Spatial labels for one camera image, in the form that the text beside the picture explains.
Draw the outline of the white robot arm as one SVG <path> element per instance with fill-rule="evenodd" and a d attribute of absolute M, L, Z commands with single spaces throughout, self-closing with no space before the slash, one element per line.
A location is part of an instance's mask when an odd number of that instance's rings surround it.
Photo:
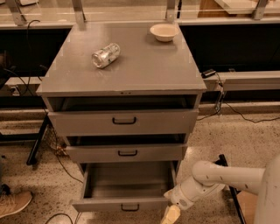
<path fill-rule="evenodd" d="M 265 168 L 222 166 L 198 161 L 192 174 L 164 194 L 171 205 L 165 209 L 160 224 L 174 224 L 182 210 L 196 201 L 221 191 L 225 186 L 257 196 L 254 224 L 279 224 L 280 221 L 280 156 Z"/>

